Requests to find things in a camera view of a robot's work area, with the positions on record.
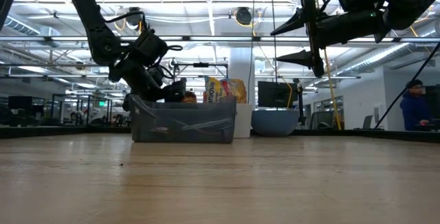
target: yellow snack bag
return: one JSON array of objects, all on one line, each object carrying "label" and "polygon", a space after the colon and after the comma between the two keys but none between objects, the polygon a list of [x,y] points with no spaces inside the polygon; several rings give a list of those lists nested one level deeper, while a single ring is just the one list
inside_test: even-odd
[{"label": "yellow snack bag", "polygon": [[237,103],[247,102],[246,87],[240,79],[217,80],[212,77],[205,77],[205,93],[203,94],[204,103],[217,103],[222,97],[234,95]]}]

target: blue bowl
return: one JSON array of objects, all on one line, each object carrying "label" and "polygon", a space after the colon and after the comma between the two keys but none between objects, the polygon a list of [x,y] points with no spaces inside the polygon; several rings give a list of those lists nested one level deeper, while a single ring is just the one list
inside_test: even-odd
[{"label": "blue bowl", "polygon": [[300,117],[299,111],[266,111],[252,112],[252,128],[262,136],[280,137],[294,132]]}]

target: clear plastic bin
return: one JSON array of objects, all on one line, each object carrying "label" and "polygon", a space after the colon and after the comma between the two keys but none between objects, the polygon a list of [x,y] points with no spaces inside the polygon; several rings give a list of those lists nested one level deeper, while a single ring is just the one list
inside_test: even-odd
[{"label": "clear plastic bin", "polygon": [[131,135],[135,142],[231,143],[237,99],[216,104],[156,103],[130,96]]}]

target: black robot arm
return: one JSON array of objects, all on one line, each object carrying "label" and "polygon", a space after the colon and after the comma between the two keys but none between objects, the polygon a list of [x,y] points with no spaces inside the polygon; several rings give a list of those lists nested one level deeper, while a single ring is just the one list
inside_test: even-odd
[{"label": "black robot arm", "polygon": [[[3,27],[12,1],[0,0],[0,28]],[[149,29],[144,18],[142,33],[137,40],[130,45],[121,46],[119,38],[106,25],[117,19],[106,21],[96,0],[71,1],[87,33],[91,57],[98,65],[109,67],[110,80],[117,82],[124,79],[132,93],[145,100],[180,101],[185,92],[186,81],[178,81],[161,89],[162,78],[157,77],[157,72],[163,75],[159,61],[167,53],[168,45],[154,34],[154,30]]]},{"label": "black robot arm", "polygon": [[[435,0],[338,0],[346,12],[329,16],[316,9],[315,0],[301,0],[302,8],[285,24],[271,32],[282,34],[306,27],[310,52],[281,56],[277,60],[296,63],[312,69],[315,76],[324,74],[319,49],[336,43],[374,34],[379,43],[391,29],[402,30],[411,26]],[[382,11],[384,2],[388,7]]]}]

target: wooden table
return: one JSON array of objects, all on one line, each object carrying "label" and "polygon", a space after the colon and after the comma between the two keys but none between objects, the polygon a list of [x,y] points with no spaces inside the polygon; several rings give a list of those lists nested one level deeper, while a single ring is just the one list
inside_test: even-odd
[{"label": "wooden table", "polygon": [[357,137],[0,141],[0,223],[440,223],[440,146]]}]

